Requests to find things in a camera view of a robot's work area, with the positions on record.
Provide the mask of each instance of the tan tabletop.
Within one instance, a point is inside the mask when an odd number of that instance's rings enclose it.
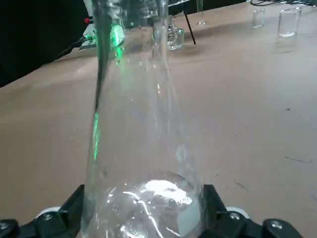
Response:
[[[203,181],[256,222],[279,217],[315,237],[317,10],[281,41],[288,7],[267,7],[259,29],[248,3],[206,12],[202,27],[190,15],[197,45],[186,33],[169,60]],[[30,221],[84,182],[96,75],[90,49],[0,89],[0,219]]]

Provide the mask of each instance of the glass flask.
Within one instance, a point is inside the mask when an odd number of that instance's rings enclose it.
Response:
[[[169,50],[176,50],[184,46],[185,31],[175,25],[173,16],[169,16],[167,29],[167,45]]]
[[[99,71],[82,234],[195,238],[202,185],[167,64],[167,0],[93,0]]]

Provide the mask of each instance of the cable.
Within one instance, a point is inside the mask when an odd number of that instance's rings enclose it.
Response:
[[[83,43],[83,42],[85,42],[85,41],[90,41],[90,40],[93,40],[93,39],[94,39],[94,37],[89,37],[89,38],[81,37],[78,41],[76,41],[76,42],[70,44],[70,45],[66,48],[66,50],[63,50],[61,53],[59,53],[59,54],[55,57],[54,60],[56,60],[56,59],[58,59],[58,58],[64,56],[63,54],[64,54],[65,52],[71,50],[72,48],[74,48],[74,45],[79,44],[79,43]]]
[[[307,6],[311,6],[314,5],[312,3],[312,0],[309,1],[301,1],[301,0],[259,0],[259,2],[254,3],[253,0],[250,1],[250,4],[253,6],[268,6],[268,5],[273,5],[276,3],[285,3],[285,4],[290,4],[290,5],[299,5],[299,4],[304,4]]]
[[[261,0],[259,3],[254,3],[253,0],[251,0],[250,4],[253,5],[253,6],[269,6],[269,5],[280,3],[280,2],[283,2],[283,1],[286,1],[286,0],[274,0],[274,1]]]

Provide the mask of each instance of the small glass cup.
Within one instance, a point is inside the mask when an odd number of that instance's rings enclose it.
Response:
[[[264,15],[265,15],[265,9],[259,9],[253,11],[253,28],[259,28],[264,26]]]
[[[279,12],[278,36],[291,37],[297,34],[302,8],[290,8]]]

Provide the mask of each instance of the black wall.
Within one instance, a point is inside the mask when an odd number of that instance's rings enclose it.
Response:
[[[245,0],[203,0],[204,1],[204,10],[210,10],[218,7],[229,6],[241,2],[245,2]],[[196,0],[191,0],[184,3],[184,7],[188,14],[197,12],[197,4]],[[182,6],[173,6],[169,9],[170,15],[175,15],[183,10]]]
[[[2,0],[0,87],[51,62],[77,41],[88,16],[82,0]]]

